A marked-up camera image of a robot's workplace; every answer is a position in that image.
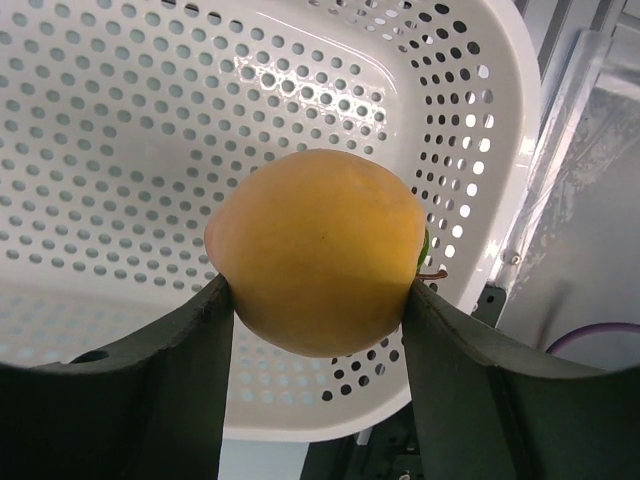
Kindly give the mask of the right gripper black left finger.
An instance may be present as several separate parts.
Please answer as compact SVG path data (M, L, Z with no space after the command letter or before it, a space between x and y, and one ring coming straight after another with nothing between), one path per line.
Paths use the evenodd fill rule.
M67 364L1 368L5 479L214 479L234 312L217 277Z

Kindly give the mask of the orange fake fruit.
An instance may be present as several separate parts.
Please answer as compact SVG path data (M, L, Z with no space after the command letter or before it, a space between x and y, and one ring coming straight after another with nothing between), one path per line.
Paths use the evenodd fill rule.
M427 242L424 208L401 179L321 149L259 167L204 233L243 324L316 358L357 353L399 326Z

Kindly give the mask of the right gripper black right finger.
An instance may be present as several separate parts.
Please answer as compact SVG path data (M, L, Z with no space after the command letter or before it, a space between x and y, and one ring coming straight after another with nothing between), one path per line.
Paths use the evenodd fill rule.
M412 285L403 345L429 479L635 479L639 371L521 344Z

